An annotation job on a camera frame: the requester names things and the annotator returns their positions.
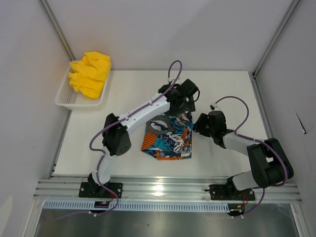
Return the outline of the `colourful patterned shorts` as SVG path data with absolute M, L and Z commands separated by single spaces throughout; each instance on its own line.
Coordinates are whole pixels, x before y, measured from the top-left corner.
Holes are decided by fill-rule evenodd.
M 190 159 L 193 126 L 190 112 L 155 116 L 146 122 L 141 151 L 157 160 Z

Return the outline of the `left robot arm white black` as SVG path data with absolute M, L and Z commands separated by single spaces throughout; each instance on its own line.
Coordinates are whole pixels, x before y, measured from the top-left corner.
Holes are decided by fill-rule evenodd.
M 181 84 L 168 83 L 147 102 L 120 116 L 107 115 L 104 128 L 90 141 L 89 148 L 102 154 L 95 171 L 88 176 L 90 192 L 95 197 L 103 197 L 111 192 L 106 183 L 111 174 L 111 159 L 125 154 L 131 148 L 130 134 L 149 119 L 160 115 L 178 115 L 194 112 L 194 95 L 200 94 L 198 87 L 187 79 Z

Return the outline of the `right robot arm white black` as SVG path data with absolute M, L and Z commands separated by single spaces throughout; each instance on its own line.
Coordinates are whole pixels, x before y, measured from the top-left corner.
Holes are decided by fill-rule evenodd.
M 261 141 L 227 129 L 222 111 L 201 114 L 193 130 L 212 138 L 213 142 L 223 149 L 233 150 L 248 157 L 250 170 L 227 179 L 225 192 L 231 199 L 237 199 L 243 191 L 253 188 L 282 186 L 294 176 L 293 167 L 278 139 Z

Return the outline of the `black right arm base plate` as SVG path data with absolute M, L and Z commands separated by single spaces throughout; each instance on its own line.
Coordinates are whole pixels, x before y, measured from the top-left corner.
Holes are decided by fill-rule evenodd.
M 211 200 L 254 201 L 256 199 L 252 189 L 239 191 L 232 185 L 212 184 L 204 191 L 210 194 Z

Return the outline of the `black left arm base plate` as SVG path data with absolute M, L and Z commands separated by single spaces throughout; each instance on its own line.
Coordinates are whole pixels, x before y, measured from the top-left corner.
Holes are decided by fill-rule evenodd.
M 109 182 L 105 186 L 121 198 L 123 183 Z M 82 182 L 79 189 L 80 198 L 114 198 L 115 196 L 98 184 Z

